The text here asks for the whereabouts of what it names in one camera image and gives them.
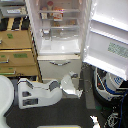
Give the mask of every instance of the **floor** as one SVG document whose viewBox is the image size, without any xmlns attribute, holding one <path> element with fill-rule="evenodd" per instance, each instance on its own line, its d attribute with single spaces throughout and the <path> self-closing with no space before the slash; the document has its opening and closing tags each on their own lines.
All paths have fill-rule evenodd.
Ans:
<svg viewBox="0 0 128 128">
<path fill-rule="evenodd" d="M 84 89 L 84 93 L 80 99 L 62 99 L 53 106 L 25 110 L 15 106 L 7 117 L 7 124 L 11 128 L 37 128 L 38 126 L 46 125 L 79 125 L 82 128 L 93 128 L 90 116 L 97 116 L 99 124 L 103 128 L 106 120 L 102 116 L 101 111 L 95 109 L 96 104 L 94 103 L 95 98 L 93 96 L 90 96 L 93 103 L 90 102 L 87 105 L 91 99 L 89 99 L 89 93 L 85 85 L 90 86 L 88 81 L 91 81 L 91 79 L 86 77 L 87 81 L 84 75 L 86 73 L 85 76 L 91 76 L 91 74 L 88 70 L 88 65 L 85 65 L 83 70 L 80 78 L 80 88 Z"/>
</svg>

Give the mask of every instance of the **door shelf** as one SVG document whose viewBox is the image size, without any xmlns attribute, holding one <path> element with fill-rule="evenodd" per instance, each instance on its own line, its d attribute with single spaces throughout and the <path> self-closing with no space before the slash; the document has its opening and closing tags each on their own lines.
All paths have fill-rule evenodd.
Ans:
<svg viewBox="0 0 128 128">
<path fill-rule="evenodd" d="M 107 25 L 110 25 L 110 26 L 113 26 L 113 27 L 116 27 L 116 28 L 119 28 L 119 29 L 122 29 L 125 31 L 128 31 L 128 25 L 124 24 L 118 20 L 110 19 L 110 18 L 101 16 L 101 15 L 97 15 L 97 14 L 95 14 L 92 17 L 92 20 L 98 21 L 98 22 L 101 22 L 101 23 L 104 23 L 104 24 L 107 24 Z"/>
<path fill-rule="evenodd" d="M 100 31 L 100 30 L 97 30 L 97 29 L 93 29 L 93 28 L 91 29 L 91 32 L 102 35 L 102 36 L 105 36 L 105 37 L 108 37 L 108 38 L 111 38 L 113 40 L 116 40 L 116 41 L 119 41 L 119 42 L 122 42 L 122 43 L 125 43 L 125 44 L 128 44 L 128 40 L 123 39 L 123 38 L 118 37 L 118 36 L 115 36 L 115 35 L 112 35 L 110 33 L 106 33 L 106 32 L 103 32 L 103 31 Z"/>
</svg>

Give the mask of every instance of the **cable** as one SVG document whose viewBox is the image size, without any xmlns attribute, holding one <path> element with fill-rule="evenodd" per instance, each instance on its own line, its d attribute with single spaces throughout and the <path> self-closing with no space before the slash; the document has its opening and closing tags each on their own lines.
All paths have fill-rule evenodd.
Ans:
<svg viewBox="0 0 128 128">
<path fill-rule="evenodd" d="M 124 96 L 123 96 L 123 98 L 122 98 L 122 102 L 121 102 L 120 122 L 119 122 L 119 126 L 118 126 L 118 128 L 120 128 L 120 125 L 121 125 L 123 101 L 124 101 L 124 98 L 125 98 L 125 96 L 127 95 L 127 93 L 128 93 L 128 90 L 125 91 Z"/>
<path fill-rule="evenodd" d="M 118 123 L 118 120 L 115 122 L 115 119 L 118 119 L 118 113 L 113 112 L 104 124 L 104 128 L 106 128 L 107 124 L 110 128 L 114 128 L 114 126 Z"/>
</svg>

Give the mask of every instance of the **refrigerator door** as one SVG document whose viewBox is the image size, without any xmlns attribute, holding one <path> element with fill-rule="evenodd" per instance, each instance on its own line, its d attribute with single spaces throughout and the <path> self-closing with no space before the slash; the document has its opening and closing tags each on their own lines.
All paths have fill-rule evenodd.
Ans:
<svg viewBox="0 0 128 128">
<path fill-rule="evenodd" d="M 94 0 L 83 62 L 128 80 L 128 1 Z"/>
</svg>

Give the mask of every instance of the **white refrigerator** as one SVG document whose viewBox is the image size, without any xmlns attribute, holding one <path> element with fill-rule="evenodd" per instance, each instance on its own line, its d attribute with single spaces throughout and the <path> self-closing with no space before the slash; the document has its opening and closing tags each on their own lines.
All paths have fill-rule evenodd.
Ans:
<svg viewBox="0 0 128 128">
<path fill-rule="evenodd" d="M 128 80 L 128 0 L 25 1 L 44 83 L 82 62 Z"/>
</svg>

